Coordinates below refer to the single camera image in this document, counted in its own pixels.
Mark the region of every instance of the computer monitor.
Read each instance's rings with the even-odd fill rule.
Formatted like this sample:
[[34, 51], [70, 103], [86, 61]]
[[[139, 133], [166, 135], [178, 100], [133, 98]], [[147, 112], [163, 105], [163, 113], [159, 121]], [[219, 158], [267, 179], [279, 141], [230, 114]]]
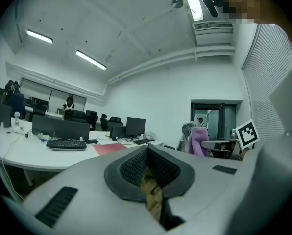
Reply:
[[97, 116], [97, 112], [86, 110], [86, 116]]
[[126, 120], [126, 136], [138, 136], [145, 132], [145, 119], [141, 118], [134, 118], [134, 117], [127, 117]]
[[5, 128], [11, 126], [12, 108], [0, 103], [0, 124], [3, 122]]
[[87, 123], [62, 121], [59, 119], [34, 115], [33, 134], [42, 132], [45, 135], [54, 136], [61, 139], [76, 139], [82, 137], [87, 140], [89, 137], [90, 126]]
[[110, 137], [113, 141], [118, 139], [126, 138], [126, 127], [125, 126], [113, 126], [112, 133], [110, 132]]

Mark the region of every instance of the ceiling light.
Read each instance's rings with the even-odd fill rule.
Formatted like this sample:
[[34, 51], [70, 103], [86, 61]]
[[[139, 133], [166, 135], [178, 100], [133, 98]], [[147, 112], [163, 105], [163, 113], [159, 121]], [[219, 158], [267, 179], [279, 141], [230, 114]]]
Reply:
[[203, 16], [203, 13], [201, 11], [200, 1], [199, 0], [187, 0], [187, 2], [189, 3], [194, 21], [203, 20], [204, 16]]
[[85, 60], [87, 60], [88, 62], [91, 62], [92, 64], [96, 65], [99, 68], [102, 68], [103, 70], [105, 70], [107, 67], [103, 64], [101, 64], [100, 62], [97, 62], [96, 60], [94, 60], [93, 58], [89, 57], [88, 55], [84, 54], [81, 51], [77, 51], [76, 54], [81, 57], [84, 58]]
[[39, 33], [36, 33], [36, 32], [34, 32], [34, 31], [31, 31], [31, 30], [27, 30], [27, 34], [30, 35], [30, 36], [32, 36], [32, 37], [36, 37], [36, 38], [38, 38], [38, 39], [40, 39], [40, 40], [43, 40], [43, 41], [45, 41], [45, 42], [47, 42], [47, 43], [52, 44], [52, 38], [49, 38], [49, 37], [43, 36], [43, 35], [41, 35], [41, 34], [39, 34]]

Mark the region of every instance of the black keyboard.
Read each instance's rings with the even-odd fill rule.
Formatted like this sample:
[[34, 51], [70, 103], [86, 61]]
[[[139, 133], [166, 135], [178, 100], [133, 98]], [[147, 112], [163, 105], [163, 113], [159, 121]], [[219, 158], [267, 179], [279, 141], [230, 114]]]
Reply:
[[148, 143], [150, 141], [151, 140], [149, 140], [149, 139], [140, 139], [140, 140], [134, 141], [134, 143], [136, 143], [137, 145], [141, 145], [143, 143]]
[[84, 149], [86, 143], [82, 141], [48, 140], [46, 146], [58, 149]]

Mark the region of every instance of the doorway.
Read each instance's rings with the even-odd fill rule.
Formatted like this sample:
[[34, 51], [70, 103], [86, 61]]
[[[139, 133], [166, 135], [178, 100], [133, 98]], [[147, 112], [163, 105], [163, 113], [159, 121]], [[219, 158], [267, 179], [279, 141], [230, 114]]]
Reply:
[[192, 104], [191, 121], [206, 127], [209, 139], [224, 138], [225, 114], [222, 104]]

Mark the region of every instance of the water bottle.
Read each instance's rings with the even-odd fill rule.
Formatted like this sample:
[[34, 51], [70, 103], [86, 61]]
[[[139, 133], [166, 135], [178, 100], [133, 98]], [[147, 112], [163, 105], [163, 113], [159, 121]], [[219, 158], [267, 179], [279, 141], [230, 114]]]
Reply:
[[14, 113], [14, 119], [15, 119], [15, 125], [19, 125], [19, 119], [20, 119], [20, 113], [15, 112]]

